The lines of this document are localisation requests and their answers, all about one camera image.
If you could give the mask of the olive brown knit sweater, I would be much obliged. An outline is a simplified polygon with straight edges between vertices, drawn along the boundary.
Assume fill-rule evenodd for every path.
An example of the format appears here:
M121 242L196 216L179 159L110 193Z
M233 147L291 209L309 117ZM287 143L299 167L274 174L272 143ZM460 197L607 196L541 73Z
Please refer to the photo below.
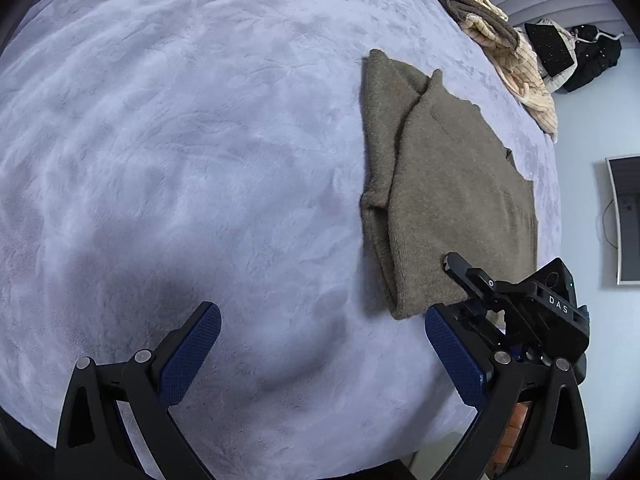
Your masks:
M372 50L362 117L363 233L393 318L465 298L444 271L450 252L499 281L536 271L533 182L516 170L480 108L448 92L441 70L425 75Z

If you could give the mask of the black clothing pile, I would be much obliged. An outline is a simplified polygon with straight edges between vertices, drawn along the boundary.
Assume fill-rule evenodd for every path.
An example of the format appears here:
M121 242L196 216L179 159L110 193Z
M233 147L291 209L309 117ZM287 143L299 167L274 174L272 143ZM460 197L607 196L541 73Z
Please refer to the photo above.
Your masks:
M616 66L622 53L620 40L624 36L609 34L590 24L572 27L570 33L575 38L577 65L572 76L563 84L563 89L567 92L585 87L606 70Z

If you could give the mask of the cream striped knit garment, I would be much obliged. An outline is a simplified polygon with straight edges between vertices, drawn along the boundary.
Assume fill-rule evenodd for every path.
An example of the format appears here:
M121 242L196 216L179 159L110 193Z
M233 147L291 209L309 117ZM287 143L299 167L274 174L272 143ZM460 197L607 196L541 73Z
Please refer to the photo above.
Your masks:
M559 125L551 93L540 76L538 58L533 48L523 33L514 29L520 40L514 52L480 47L495 67L506 90L526 108L538 127L555 141L558 138Z

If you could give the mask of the black sparkly garment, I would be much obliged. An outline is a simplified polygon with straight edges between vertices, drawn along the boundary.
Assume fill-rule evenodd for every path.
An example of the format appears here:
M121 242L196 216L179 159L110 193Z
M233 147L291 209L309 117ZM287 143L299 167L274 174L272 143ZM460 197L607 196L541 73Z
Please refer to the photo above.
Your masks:
M562 27L552 21L540 21L525 23L524 30L547 76L558 76L575 65L574 47Z

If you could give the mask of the lavender plush bed blanket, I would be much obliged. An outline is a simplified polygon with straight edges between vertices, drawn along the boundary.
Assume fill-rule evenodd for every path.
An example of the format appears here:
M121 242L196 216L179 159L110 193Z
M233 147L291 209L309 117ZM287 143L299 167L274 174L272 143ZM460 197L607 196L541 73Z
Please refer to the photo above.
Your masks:
M222 330L175 420L221 479L322 479L473 413L363 249L373 49L480 107L560 250L550 138L437 0L40 0L1 59L1 404L53 443L70 373Z

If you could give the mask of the wall-mounted monitor screen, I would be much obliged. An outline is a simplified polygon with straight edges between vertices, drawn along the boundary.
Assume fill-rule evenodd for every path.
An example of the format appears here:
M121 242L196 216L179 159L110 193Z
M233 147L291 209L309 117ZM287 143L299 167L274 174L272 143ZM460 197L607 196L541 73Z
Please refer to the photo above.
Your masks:
M640 266L640 156L609 157L617 231L617 271L619 285L638 285Z

